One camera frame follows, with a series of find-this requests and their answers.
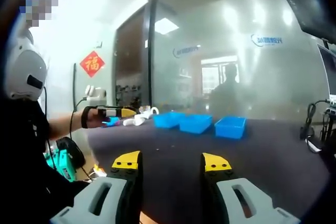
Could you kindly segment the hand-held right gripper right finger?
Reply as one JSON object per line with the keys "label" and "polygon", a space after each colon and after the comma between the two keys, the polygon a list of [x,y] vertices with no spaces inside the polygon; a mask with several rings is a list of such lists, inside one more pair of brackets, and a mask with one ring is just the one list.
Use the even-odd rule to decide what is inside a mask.
{"label": "hand-held right gripper right finger", "polygon": [[221,156],[201,154],[200,183],[205,223],[300,223]]}

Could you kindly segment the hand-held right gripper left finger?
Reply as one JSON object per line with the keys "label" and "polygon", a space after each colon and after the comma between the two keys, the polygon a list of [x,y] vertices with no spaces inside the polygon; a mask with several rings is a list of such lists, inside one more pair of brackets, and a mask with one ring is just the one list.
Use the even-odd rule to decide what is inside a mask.
{"label": "hand-held right gripper left finger", "polygon": [[143,202],[141,151],[117,157],[105,177],[99,177],[50,223],[139,223]]}

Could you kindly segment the person's left hand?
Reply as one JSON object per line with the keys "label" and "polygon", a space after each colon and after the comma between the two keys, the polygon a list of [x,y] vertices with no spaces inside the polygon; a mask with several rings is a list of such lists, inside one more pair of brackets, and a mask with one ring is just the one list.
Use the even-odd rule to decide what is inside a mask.
{"label": "person's left hand", "polygon": [[98,109],[90,109],[88,111],[88,118],[87,118],[87,128],[94,129],[98,127],[105,126],[106,122],[109,122],[110,119],[107,117],[103,117]]}

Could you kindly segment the person's right hand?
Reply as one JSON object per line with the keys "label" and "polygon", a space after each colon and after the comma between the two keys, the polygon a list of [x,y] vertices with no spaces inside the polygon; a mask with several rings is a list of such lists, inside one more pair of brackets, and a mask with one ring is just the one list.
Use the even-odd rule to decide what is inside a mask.
{"label": "person's right hand", "polygon": [[152,223],[155,223],[155,221],[153,221],[143,211],[141,211],[140,217],[139,217],[139,223],[140,224],[152,224]]}

